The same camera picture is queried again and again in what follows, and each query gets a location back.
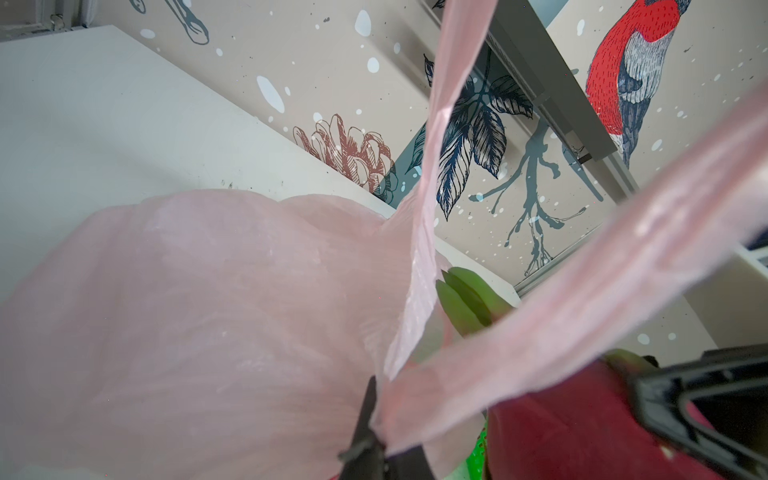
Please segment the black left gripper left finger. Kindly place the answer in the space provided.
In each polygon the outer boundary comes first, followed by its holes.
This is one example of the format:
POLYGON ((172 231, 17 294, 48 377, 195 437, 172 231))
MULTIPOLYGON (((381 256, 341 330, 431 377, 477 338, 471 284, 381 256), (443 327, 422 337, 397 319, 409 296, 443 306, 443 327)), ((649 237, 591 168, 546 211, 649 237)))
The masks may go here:
POLYGON ((350 447, 338 455, 339 480, 434 480, 422 446, 387 457, 385 446, 370 428, 376 406, 376 377, 368 382, 350 447))

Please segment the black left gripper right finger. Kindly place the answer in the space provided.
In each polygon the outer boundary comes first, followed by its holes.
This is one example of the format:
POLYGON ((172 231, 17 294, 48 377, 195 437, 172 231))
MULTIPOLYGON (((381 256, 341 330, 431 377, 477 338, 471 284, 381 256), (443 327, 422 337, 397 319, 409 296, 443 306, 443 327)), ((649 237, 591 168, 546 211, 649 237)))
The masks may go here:
POLYGON ((727 479, 767 477, 767 346, 710 350, 635 375, 630 405, 650 432, 727 479))

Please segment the green plastic perforated basket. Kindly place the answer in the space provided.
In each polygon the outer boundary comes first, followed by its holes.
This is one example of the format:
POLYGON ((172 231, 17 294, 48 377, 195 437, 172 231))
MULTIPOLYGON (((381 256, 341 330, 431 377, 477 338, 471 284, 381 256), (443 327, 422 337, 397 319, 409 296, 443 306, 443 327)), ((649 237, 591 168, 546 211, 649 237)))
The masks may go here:
POLYGON ((484 427, 477 437, 473 451, 466 459, 468 478, 485 480, 487 466, 487 428, 484 427))

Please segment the pink plastic bag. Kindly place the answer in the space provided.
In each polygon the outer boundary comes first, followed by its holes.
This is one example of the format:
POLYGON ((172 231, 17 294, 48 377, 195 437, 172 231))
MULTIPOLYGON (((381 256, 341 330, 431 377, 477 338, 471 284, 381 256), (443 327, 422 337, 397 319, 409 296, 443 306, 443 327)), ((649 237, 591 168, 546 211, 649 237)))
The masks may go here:
POLYGON ((495 3, 443 18, 422 179, 338 196, 191 190, 98 211, 1 306, 1 450, 116 479, 328 479, 370 380, 389 455, 439 472, 480 414, 550 387, 767 223, 767 90, 624 202, 521 307, 410 365, 432 314, 439 143, 495 3))

